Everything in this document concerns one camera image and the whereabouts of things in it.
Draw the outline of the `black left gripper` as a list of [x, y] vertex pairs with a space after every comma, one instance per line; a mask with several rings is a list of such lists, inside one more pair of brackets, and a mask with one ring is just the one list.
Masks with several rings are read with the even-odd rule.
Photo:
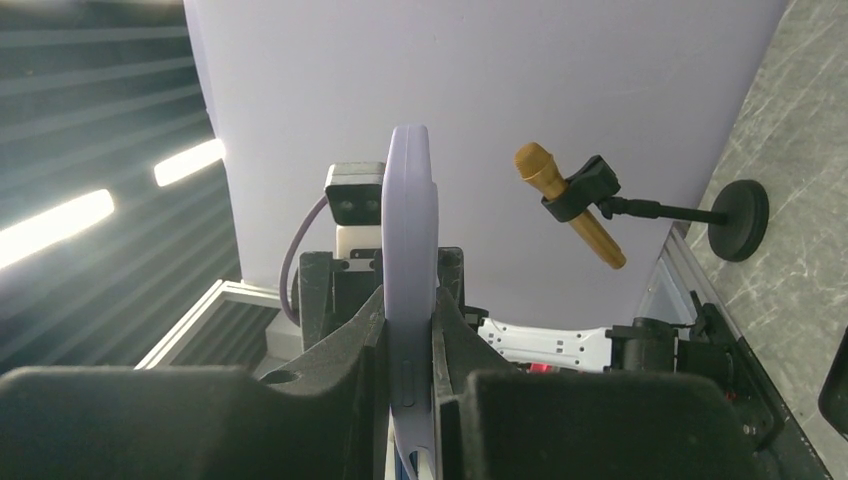
[[[336, 259], [332, 252], [301, 254], [298, 260], [298, 315], [303, 351], [309, 350], [349, 321], [383, 283], [380, 249], [354, 250], [352, 259]], [[459, 247], [440, 247], [438, 282], [451, 293], [465, 327], [465, 255]], [[445, 345], [465, 350], [463, 330], [453, 328]]]

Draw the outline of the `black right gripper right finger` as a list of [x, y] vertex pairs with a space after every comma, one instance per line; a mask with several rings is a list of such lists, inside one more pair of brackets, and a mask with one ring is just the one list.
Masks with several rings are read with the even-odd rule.
[[432, 319], [438, 479], [755, 479], [717, 385], [672, 373], [527, 373], [466, 324], [449, 290]]

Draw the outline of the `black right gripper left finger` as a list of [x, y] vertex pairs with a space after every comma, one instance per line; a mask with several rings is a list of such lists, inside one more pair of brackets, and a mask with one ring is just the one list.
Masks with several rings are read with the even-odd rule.
[[1, 379], [5, 479], [380, 479], [384, 301], [261, 379], [231, 367], [19, 368]]

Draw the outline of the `lilac cased smartphone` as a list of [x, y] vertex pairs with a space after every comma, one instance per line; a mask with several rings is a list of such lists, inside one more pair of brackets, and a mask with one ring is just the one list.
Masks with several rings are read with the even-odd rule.
[[383, 287], [395, 445], [415, 479], [435, 455], [431, 317], [438, 260], [438, 191], [424, 125], [393, 130], [382, 186]]

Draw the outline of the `black phone case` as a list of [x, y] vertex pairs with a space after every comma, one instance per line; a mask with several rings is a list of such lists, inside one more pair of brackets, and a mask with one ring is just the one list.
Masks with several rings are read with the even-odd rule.
[[818, 408], [827, 423], [847, 439], [847, 331], [844, 331], [819, 393]]

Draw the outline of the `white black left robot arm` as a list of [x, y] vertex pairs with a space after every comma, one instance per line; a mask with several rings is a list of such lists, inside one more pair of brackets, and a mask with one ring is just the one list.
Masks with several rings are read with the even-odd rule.
[[[733, 376], [732, 346], [715, 338], [721, 321], [707, 304], [694, 304], [696, 317], [689, 323], [637, 317], [629, 326], [542, 329], [494, 320], [488, 311], [466, 305], [461, 249], [440, 249], [438, 274], [465, 323], [499, 355], [532, 371], [675, 371], [717, 382]], [[344, 257], [302, 254], [291, 282], [290, 307], [303, 329], [303, 347], [311, 348], [350, 320], [382, 282], [378, 248], [356, 248]]]

